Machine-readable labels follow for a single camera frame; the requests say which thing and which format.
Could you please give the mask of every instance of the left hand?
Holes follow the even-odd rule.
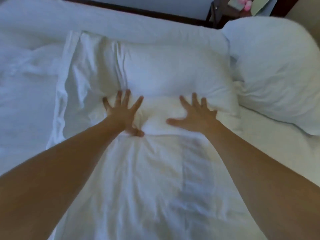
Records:
[[[134,115],[140,108],[143,96],[140,96],[134,105],[129,109],[128,103],[130,98],[130,90],[127,89],[124,95],[124,99],[121,102],[122,91],[118,91],[117,97],[115,99],[114,107],[111,107],[106,97],[102,99],[104,107],[108,112],[108,117],[112,117],[116,123],[120,123],[124,130],[132,136],[143,137],[144,132],[133,128],[132,123],[134,121]]]

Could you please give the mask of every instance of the right hand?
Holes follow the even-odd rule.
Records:
[[[187,116],[184,119],[167,119],[168,125],[204,134],[210,127],[219,122],[216,119],[217,111],[210,111],[208,109],[205,97],[201,99],[201,104],[199,104],[197,94],[193,93],[192,105],[183,96],[180,96],[180,102],[183,108],[186,109]]]

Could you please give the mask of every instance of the nightstand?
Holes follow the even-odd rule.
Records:
[[[228,6],[230,0],[213,0],[210,6],[206,22],[209,22],[213,28],[223,28],[230,20],[251,16],[251,12],[238,11]]]

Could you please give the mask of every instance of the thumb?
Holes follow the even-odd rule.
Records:
[[[169,118],[169,119],[166,120],[166,123],[168,125],[171,125],[171,126],[182,127],[183,120],[177,120],[177,119]]]

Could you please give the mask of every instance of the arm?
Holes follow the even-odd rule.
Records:
[[[135,136],[144,135],[132,128],[143,97],[128,109],[130,91],[126,92],[122,104],[121,95],[118,92],[114,108],[104,98],[111,115],[101,123],[0,177],[1,239],[46,240],[114,138],[124,130]]]
[[[219,153],[250,214],[268,239],[319,239],[320,188],[251,144],[215,119],[217,112],[192,105],[183,120],[167,123],[203,133]]]

